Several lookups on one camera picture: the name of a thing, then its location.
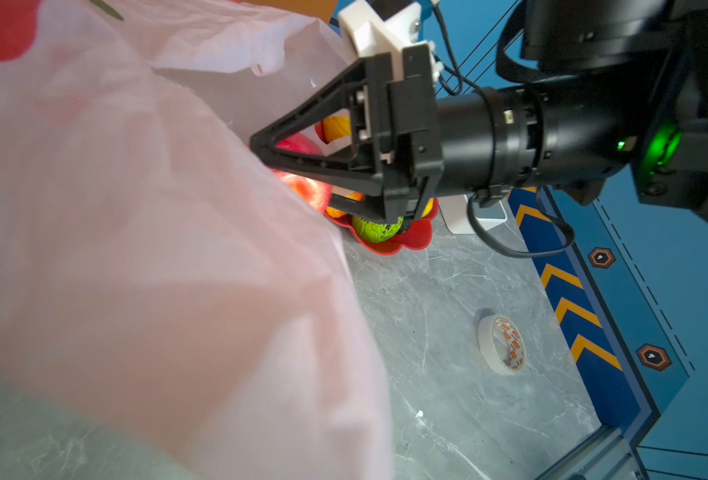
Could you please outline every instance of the yellow fruit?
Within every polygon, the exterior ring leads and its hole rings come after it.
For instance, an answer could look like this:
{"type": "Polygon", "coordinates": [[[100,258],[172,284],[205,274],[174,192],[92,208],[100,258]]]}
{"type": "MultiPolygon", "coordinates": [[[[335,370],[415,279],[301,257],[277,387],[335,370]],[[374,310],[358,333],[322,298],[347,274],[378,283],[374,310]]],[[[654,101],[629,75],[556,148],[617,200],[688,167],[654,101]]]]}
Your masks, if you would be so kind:
{"type": "Polygon", "coordinates": [[[432,208],[434,208],[434,199],[429,198],[428,203],[426,204],[426,210],[423,211],[423,215],[421,215],[421,218],[430,214],[432,212],[432,208]]]}
{"type": "Polygon", "coordinates": [[[322,130],[325,132],[325,141],[327,142],[351,137],[352,122],[348,117],[328,117],[322,120],[322,130]]]}
{"type": "MultiPolygon", "coordinates": [[[[346,196],[346,198],[350,198],[350,199],[352,199],[352,200],[356,200],[356,201],[358,201],[358,202],[361,202],[362,200],[365,199],[365,195],[364,195],[364,194],[360,194],[359,192],[354,192],[354,193],[352,193],[352,194],[348,194],[348,195],[346,196]]],[[[341,216],[346,215],[346,212],[343,212],[343,211],[340,211],[340,210],[336,210],[335,208],[332,208],[331,206],[328,206],[328,207],[327,207],[326,212],[327,212],[327,214],[328,214],[330,217],[332,217],[332,218],[340,218],[341,216]]]]}

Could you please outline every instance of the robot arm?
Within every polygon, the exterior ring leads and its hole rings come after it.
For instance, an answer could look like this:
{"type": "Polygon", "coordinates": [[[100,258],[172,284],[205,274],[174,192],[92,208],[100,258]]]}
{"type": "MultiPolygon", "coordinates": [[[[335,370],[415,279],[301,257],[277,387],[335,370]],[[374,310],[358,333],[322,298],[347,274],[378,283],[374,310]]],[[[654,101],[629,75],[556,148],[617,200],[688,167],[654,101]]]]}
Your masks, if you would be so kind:
{"type": "Polygon", "coordinates": [[[672,19],[669,0],[575,3],[515,9],[496,70],[520,85],[435,99],[443,65],[417,42],[420,6],[388,2],[384,18],[358,0],[340,25],[359,59],[256,133],[252,149],[272,168],[363,192],[362,202],[334,196],[331,206],[384,224],[420,216],[433,197],[472,194],[484,205],[513,187],[553,185],[586,205],[628,164],[640,201],[708,221],[708,11],[672,19]],[[520,31],[522,58],[538,69],[505,54],[520,31]],[[348,148],[330,157],[276,148],[341,109],[352,121],[348,148]]]}

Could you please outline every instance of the gray marble table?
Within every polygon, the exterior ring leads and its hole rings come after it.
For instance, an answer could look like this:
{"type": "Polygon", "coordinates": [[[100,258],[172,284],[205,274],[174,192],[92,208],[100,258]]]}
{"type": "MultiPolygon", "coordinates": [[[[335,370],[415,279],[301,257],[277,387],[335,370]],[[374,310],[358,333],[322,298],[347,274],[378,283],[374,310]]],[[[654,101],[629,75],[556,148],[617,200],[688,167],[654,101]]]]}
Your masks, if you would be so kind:
{"type": "MultiPolygon", "coordinates": [[[[442,216],[433,226],[429,248],[390,257],[345,235],[389,374],[397,478],[530,480],[599,420],[532,261],[454,236],[442,216]],[[494,373],[479,352],[477,323],[493,313],[525,336],[528,366],[519,376],[494,373]]],[[[491,232],[524,248],[510,211],[491,232]]]]}
{"type": "MultiPolygon", "coordinates": [[[[599,422],[530,260],[494,254],[440,220],[423,252],[378,257],[344,234],[391,383],[397,478],[529,480],[599,422]],[[527,333],[529,365],[499,376],[476,341],[499,312],[527,333]],[[418,411],[423,417],[417,417],[418,411]]],[[[516,225],[494,234],[522,245],[516,225]]],[[[0,378],[0,480],[188,480],[157,449],[97,428],[0,378]]]]}

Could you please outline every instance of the tape roll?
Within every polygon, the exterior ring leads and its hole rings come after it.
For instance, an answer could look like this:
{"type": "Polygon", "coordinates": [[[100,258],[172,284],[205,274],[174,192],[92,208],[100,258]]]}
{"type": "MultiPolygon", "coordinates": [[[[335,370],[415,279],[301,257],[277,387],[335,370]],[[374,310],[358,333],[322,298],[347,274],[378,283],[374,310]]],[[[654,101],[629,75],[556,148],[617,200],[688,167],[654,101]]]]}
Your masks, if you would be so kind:
{"type": "Polygon", "coordinates": [[[477,340],[479,351],[494,372],[500,375],[522,373],[525,362],[524,342],[511,319],[503,315],[486,316],[477,326],[477,340]]]}

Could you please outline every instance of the blue panel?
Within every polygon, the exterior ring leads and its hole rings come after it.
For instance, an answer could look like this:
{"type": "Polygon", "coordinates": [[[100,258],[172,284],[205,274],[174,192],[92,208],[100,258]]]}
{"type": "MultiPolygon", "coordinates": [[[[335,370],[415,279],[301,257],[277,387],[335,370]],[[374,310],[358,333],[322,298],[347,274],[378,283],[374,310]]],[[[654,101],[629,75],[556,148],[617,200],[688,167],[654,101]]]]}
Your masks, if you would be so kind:
{"type": "MultiPolygon", "coordinates": [[[[513,190],[509,197],[509,203],[514,214],[516,214],[520,205],[535,206],[535,193],[525,190],[513,190]]],[[[520,230],[531,251],[552,250],[564,244],[564,240],[560,238],[560,234],[551,223],[533,216],[526,215],[522,218],[520,230]]],[[[578,270],[581,270],[580,264],[571,261],[568,254],[552,256],[547,259],[535,259],[534,264],[541,275],[547,265],[572,276],[578,276],[580,274],[578,270]]],[[[546,285],[546,294],[551,301],[552,307],[556,309],[562,299],[569,300],[583,307],[588,312],[595,313],[604,320],[604,325],[609,327],[609,322],[604,318],[604,314],[600,309],[596,309],[589,300],[588,292],[585,290],[585,288],[590,288],[589,282],[583,281],[580,284],[583,288],[569,283],[557,275],[553,275],[546,285]]],[[[592,322],[570,311],[564,314],[560,327],[571,348],[576,342],[578,335],[580,335],[600,349],[615,355],[616,360],[621,364],[621,368],[630,370],[623,352],[618,348],[617,341],[610,342],[608,339],[608,335],[613,336],[611,330],[599,328],[592,322]]],[[[643,396],[639,398],[637,393],[631,388],[628,379],[630,372],[626,373],[618,370],[616,366],[602,360],[589,349],[580,351],[576,365],[600,420],[603,423],[620,427],[624,433],[632,425],[637,425],[638,428],[640,414],[643,413],[643,404],[640,404],[640,402],[645,400],[643,396]]],[[[644,405],[644,407],[644,418],[647,418],[650,414],[650,409],[647,405],[644,405]]]]}
{"type": "Polygon", "coordinates": [[[338,0],[338,6],[336,6],[336,10],[332,13],[333,18],[338,18],[338,12],[343,10],[344,8],[348,7],[349,5],[353,4],[354,0],[338,0]]]}
{"type": "MultiPolygon", "coordinates": [[[[550,209],[548,204],[546,204],[546,210],[550,214],[554,214],[553,210],[550,209]]],[[[574,265],[580,265],[578,255],[576,255],[574,250],[569,250],[568,255],[572,259],[574,265]]],[[[647,397],[645,396],[645,392],[640,386],[640,380],[634,373],[632,365],[629,364],[627,356],[624,354],[626,352],[626,350],[624,349],[625,347],[621,346],[621,342],[623,341],[623,339],[619,340],[619,338],[616,336],[615,331],[613,330],[610,320],[605,315],[604,307],[602,303],[600,303],[598,297],[599,293],[595,292],[593,287],[589,287],[591,283],[589,281],[588,275],[584,270],[582,270],[581,268],[576,268],[576,275],[578,276],[578,278],[580,278],[581,283],[587,285],[587,289],[585,290],[585,292],[587,298],[589,299],[589,303],[591,304],[591,308],[589,310],[597,314],[600,324],[604,326],[604,334],[608,339],[610,345],[612,346],[612,351],[618,354],[618,361],[624,369],[624,376],[626,377],[627,385],[631,389],[631,392],[633,393],[634,398],[636,399],[638,406],[637,416],[630,422],[628,422],[627,419],[624,419],[623,424],[627,425],[628,423],[629,426],[628,428],[621,429],[621,433],[623,434],[623,436],[629,442],[634,442],[634,444],[636,444],[641,429],[648,423],[648,421],[653,416],[654,407],[650,404],[650,402],[648,402],[647,397]]]]}
{"type": "Polygon", "coordinates": [[[708,456],[642,447],[637,449],[637,453],[645,468],[649,470],[696,478],[708,478],[708,456]]]}
{"type": "Polygon", "coordinates": [[[683,477],[681,476],[674,476],[674,475],[669,475],[667,473],[660,473],[660,472],[647,472],[647,476],[650,477],[650,480],[683,480],[683,477]]]}
{"type": "Polygon", "coordinates": [[[661,411],[665,410],[687,380],[687,374],[674,354],[674,348],[648,306],[597,210],[593,206],[579,206],[561,191],[554,192],[554,200],[566,221],[578,233],[576,244],[584,255],[589,255],[597,247],[609,247],[615,254],[615,264],[608,269],[592,268],[591,274],[629,350],[636,352],[649,343],[665,349],[670,354],[674,364],[662,372],[643,366],[638,357],[634,358],[656,406],[661,411]]]}
{"type": "Polygon", "coordinates": [[[628,171],[610,178],[600,199],[691,375],[642,445],[708,453],[708,224],[638,204],[628,171]]]}

